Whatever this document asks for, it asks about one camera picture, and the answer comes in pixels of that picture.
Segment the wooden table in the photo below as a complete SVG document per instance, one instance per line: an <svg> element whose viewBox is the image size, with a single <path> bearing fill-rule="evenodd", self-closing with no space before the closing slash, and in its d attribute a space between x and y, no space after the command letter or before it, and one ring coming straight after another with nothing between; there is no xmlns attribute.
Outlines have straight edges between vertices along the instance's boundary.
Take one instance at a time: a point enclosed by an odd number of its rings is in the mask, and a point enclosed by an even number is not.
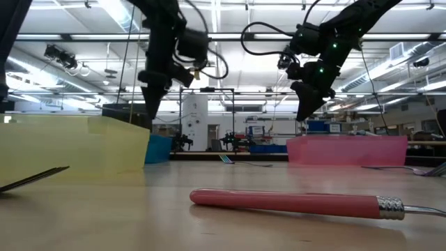
<svg viewBox="0 0 446 251"><path fill-rule="evenodd" d="M400 197L446 209L446 179L359 167L170 162L115 181L57 177L0 196L2 250L444 250L446 218L404 221L194 206L195 188Z"/></svg>

